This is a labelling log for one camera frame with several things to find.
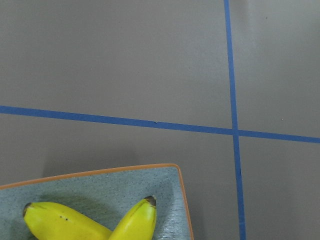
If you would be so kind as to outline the grey square plate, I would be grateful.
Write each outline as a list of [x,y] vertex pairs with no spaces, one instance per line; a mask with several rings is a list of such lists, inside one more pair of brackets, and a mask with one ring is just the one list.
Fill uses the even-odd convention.
[[29,202],[61,203],[114,229],[125,213],[147,196],[156,198],[154,239],[193,239],[181,170],[173,163],[94,170],[3,185],[0,237],[33,239],[22,217]]

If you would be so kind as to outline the yellow banana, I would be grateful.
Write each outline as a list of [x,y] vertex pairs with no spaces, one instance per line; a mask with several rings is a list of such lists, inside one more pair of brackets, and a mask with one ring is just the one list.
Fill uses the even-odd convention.
[[157,222],[157,204],[150,195],[136,203],[119,221],[109,240],[151,240]]
[[112,231],[80,212],[55,202],[30,202],[23,219],[38,240],[107,240]]

